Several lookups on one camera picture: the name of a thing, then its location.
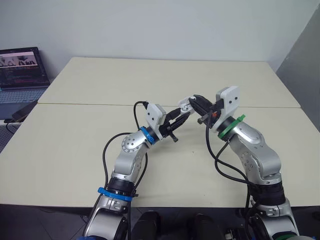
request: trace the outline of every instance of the laptop screen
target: laptop screen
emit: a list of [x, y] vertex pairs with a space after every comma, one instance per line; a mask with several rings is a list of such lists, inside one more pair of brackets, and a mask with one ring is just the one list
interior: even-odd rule
[[2, 90], [49, 84], [37, 47], [0, 50], [0, 88]]

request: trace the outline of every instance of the laptop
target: laptop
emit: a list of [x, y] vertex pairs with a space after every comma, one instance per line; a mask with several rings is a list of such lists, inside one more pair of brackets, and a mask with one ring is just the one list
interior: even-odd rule
[[37, 47], [0, 50], [0, 119], [37, 101], [49, 85]]

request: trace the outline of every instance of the table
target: table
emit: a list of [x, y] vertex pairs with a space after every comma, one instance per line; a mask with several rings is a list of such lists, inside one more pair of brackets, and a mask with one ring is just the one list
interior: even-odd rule
[[176, 106], [193, 94], [216, 100], [240, 87], [241, 107], [299, 108], [266, 62], [173, 61], [73, 57], [39, 99], [46, 104]]
[[[138, 107], [141, 125], [146, 123], [144, 113]], [[320, 205], [320, 135], [303, 111], [240, 107], [235, 117], [241, 114], [280, 156], [291, 205]], [[244, 206], [246, 186], [216, 172], [206, 149], [204, 125], [197, 123], [197, 117], [193, 114], [177, 129], [177, 143], [166, 138], [149, 151], [134, 207]], [[105, 143], [119, 132], [135, 130], [132, 106], [38, 104], [0, 154], [0, 203], [92, 207], [98, 187], [104, 184]], [[224, 144], [214, 133], [210, 141], [214, 152]], [[119, 137], [107, 151], [109, 173], [120, 148]], [[229, 147], [221, 159], [242, 169]]]

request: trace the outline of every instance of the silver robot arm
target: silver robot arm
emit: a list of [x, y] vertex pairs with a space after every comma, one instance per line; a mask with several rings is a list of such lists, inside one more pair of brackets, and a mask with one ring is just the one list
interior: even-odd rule
[[194, 111], [188, 97], [180, 107], [168, 114], [158, 104], [149, 103], [146, 108], [148, 127], [127, 135], [122, 143], [119, 156], [107, 187], [100, 187], [98, 197], [83, 231], [85, 237], [98, 236], [107, 240], [124, 240], [127, 235], [130, 202], [135, 196], [135, 184], [147, 151], [167, 136], [178, 139], [173, 131], [180, 127]]
[[[255, 185], [249, 186], [249, 192], [257, 211], [250, 218], [256, 239], [299, 236], [289, 200], [284, 194], [279, 156], [266, 144], [258, 130], [243, 122], [244, 115], [237, 119], [232, 117], [239, 106], [239, 88], [222, 89], [216, 94], [213, 104], [200, 95], [194, 97], [190, 103], [201, 115], [198, 122], [210, 124], [220, 139], [229, 142], [240, 158], [248, 180]], [[212, 122], [208, 122], [208, 113], [212, 113]]]

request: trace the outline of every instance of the blue ring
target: blue ring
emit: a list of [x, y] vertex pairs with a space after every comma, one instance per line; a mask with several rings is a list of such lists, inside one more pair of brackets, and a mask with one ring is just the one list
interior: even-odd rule
[[143, 132], [143, 134], [145, 135], [146, 139], [148, 139], [148, 141], [152, 145], [156, 143], [155, 139], [149, 134], [149, 132], [147, 131], [147, 129], [144, 126], [140, 127], [140, 129]]
[[108, 192], [103, 187], [99, 187], [98, 193], [103, 194], [103, 195], [110, 197], [110, 198], [119, 199], [119, 200], [123, 200], [123, 201], [127, 201], [127, 202], [131, 202], [133, 199], [133, 197], [131, 197], [131, 196], [123, 196], [123, 195], [115, 194], [112, 192]]

